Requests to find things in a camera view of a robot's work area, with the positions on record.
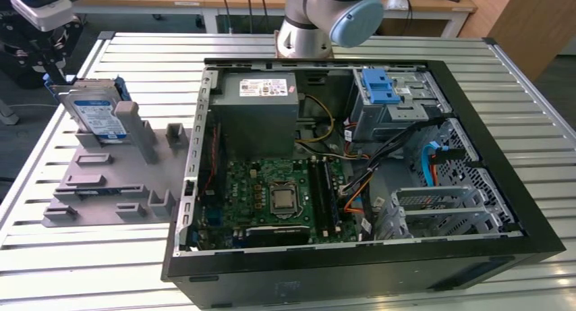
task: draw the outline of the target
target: ram slot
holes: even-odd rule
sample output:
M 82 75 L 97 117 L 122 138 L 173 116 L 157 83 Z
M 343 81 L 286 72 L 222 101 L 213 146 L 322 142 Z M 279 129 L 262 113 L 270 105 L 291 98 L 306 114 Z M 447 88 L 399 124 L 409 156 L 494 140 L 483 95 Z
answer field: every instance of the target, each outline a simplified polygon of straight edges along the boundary
M 325 187 L 327 188 L 327 202 L 331 211 L 331 224 L 335 232 L 339 232 L 339 218 L 338 218 L 338 207 L 337 207 L 337 197 L 335 197 L 335 189 L 334 180 L 331 180 L 331 169 L 330 164 L 323 162 L 323 175 L 325 175 Z
M 327 237 L 333 233 L 334 227 L 330 209 L 330 188 L 327 187 L 329 178 L 326 178 L 325 163 L 322 161 L 309 161 L 307 177 L 315 232 L 318 237 Z

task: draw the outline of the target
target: blue drive bay latch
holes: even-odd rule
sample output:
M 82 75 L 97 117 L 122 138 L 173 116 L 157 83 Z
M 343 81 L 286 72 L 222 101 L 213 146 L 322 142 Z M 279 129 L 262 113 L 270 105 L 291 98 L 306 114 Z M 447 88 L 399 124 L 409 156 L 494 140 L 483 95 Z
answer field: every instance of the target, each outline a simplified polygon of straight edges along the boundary
M 371 104 L 397 104 L 401 99 L 395 95 L 393 83 L 386 72 L 381 68 L 361 70 L 363 85 L 369 94 Z

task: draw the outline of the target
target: power supply label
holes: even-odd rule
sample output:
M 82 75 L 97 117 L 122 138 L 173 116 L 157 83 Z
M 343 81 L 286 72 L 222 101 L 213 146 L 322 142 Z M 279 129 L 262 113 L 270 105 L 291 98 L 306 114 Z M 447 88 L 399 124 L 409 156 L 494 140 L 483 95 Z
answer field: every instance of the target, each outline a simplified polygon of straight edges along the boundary
M 239 96 L 287 96 L 286 80 L 241 80 Z
M 73 101 L 75 112 L 91 133 L 105 142 L 115 142 L 126 137 L 126 130 L 113 115 L 110 101 Z

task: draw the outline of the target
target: slotted metal tabletop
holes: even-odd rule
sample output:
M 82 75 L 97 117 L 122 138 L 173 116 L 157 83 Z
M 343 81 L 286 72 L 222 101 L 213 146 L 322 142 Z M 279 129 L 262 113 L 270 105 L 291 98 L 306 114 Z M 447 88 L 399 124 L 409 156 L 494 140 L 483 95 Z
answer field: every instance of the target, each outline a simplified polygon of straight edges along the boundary
M 377 37 L 333 52 L 337 58 L 446 62 L 566 251 L 463 291 L 273 310 L 576 310 L 574 132 L 499 48 L 478 39 Z M 153 128 L 167 122 L 190 126 L 203 58 L 273 55 L 270 35 L 117 33 L 97 41 L 78 76 L 119 75 Z M 74 130 L 59 105 L 0 206 L 1 309 L 194 310 L 175 287 L 158 279 L 167 224 L 51 229 L 39 224 L 78 144 Z

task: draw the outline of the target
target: motherboard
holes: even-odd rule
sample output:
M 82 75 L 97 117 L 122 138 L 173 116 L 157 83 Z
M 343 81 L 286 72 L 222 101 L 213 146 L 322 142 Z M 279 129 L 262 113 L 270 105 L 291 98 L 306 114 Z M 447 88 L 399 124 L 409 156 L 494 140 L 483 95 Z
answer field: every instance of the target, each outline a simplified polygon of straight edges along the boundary
M 351 217 L 341 218 L 335 191 L 339 160 L 229 161 L 225 203 L 207 208 L 217 249 L 355 241 Z

